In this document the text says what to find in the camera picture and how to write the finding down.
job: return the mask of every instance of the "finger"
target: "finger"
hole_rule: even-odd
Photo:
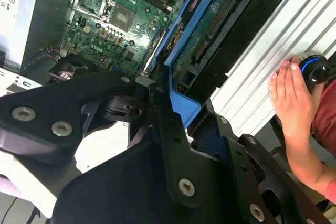
[[[285,76],[286,97],[296,98],[292,69],[289,67]]]
[[[316,108],[320,105],[320,101],[321,101],[322,94],[323,94],[323,89],[324,89],[324,83],[315,85],[313,88],[313,92],[311,96],[313,98],[313,102]]]
[[[277,73],[272,74],[271,81],[269,82],[269,94],[272,101],[276,101],[278,99],[277,77]]]
[[[292,68],[293,82],[294,82],[294,89],[295,89],[296,97],[300,99],[300,98],[304,98],[307,95],[310,95],[308,88],[306,86],[306,83],[304,82],[299,65],[297,65],[296,63],[292,63],[291,68]]]
[[[299,56],[299,55],[295,55],[295,56],[292,58],[291,63],[299,64],[300,61],[301,61],[300,56]]]
[[[281,67],[277,78],[277,92],[278,98],[284,99],[286,97],[285,76],[288,69],[289,61],[285,60]]]

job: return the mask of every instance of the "blue plastic bracket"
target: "blue plastic bracket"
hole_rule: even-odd
[[[172,28],[170,29],[168,34],[165,36],[165,39],[163,40],[159,49],[157,50],[157,53],[154,56],[154,60],[153,60],[153,65],[152,65],[153,68],[156,65],[156,59],[157,59],[158,55],[163,50],[164,45],[166,45],[166,43],[168,43],[168,39],[170,38],[172,32],[174,31],[174,28],[179,25],[180,20],[181,20],[181,16],[182,16],[182,14],[183,14],[184,10],[186,9],[189,2],[190,2],[190,0],[186,0],[186,3],[184,5],[184,7],[182,8],[182,10],[180,11],[180,14],[177,17],[175,23],[173,24]],[[190,35],[192,34],[195,27],[197,26],[199,20],[202,18],[202,15],[206,11],[210,2],[211,2],[211,0],[201,0],[197,10],[195,11],[194,15],[192,16],[190,22],[187,24],[187,26],[186,26],[184,32],[182,33],[179,41],[175,45],[171,54],[166,59],[165,65],[169,66],[170,71],[171,71],[171,67],[173,66],[174,61],[176,60],[179,53],[182,51],[183,46],[186,44]],[[194,118],[198,115],[198,113],[200,112],[200,110],[202,108],[201,105],[198,102],[193,101],[192,99],[176,92],[172,87],[172,76],[170,76],[170,98],[171,98],[171,101],[172,101],[173,110],[181,115],[184,127],[187,128],[191,124],[191,122],[194,120]]]

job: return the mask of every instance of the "silver screw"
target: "silver screw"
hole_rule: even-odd
[[[253,143],[253,144],[256,144],[257,142],[254,140],[254,138],[253,137],[248,137],[248,140],[251,142],[251,143]]]
[[[130,82],[130,79],[128,79],[128,78],[125,77],[125,76],[122,76],[122,77],[121,77],[121,80],[124,81],[124,82]]]
[[[311,219],[307,219],[307,224],[315,224],[315,222],[312,221]]]
[[[178,184],[181,193],[183,193],[185,196],[193,197],[195,195],[195,187],[190,180],[182,178]]]
[[[164,89],[161,86],[157,86],[156,89],[159,90],[161,93],[164,93]]]
[[[221,122],[227,124],[227,120],[225,118],[220,118]]]
[[[69,136],[72,133],[72,126],[67,122],[56,122],[51,126],[56,136]]]
[[[21,122],[29,122],[36,117],[36,112],[28,107],[17,107],[12,111],[12,117]]]
[[[258,205],[251,204],[250,212],[253,215],[253,217],[256,218],[259,222],[263,222],[265,220],[265,215]]]

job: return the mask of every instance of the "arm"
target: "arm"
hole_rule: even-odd
[[[282,123],[286,153],[293,173],[308,187],[325,195],[326,188],[336,178],[336,170],[328,168],[310,148],[310,126],[315,116],[323,85],[311,95],[304,82],[299,59],[284,61],[279,74],[270,81],[270,95]]]

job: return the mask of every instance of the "black cable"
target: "black cable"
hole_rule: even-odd
[[[12,204],[9,206],[9,208],[7,209],[5,215],[2,218],[1,224],[4,224],[4,221],[6,219],[6,215],[8,214],[8,212],[10,211],[10,209],[12,208],[12,206],[14,205],[15,201],[17,200],[17,197],[13,200]]]

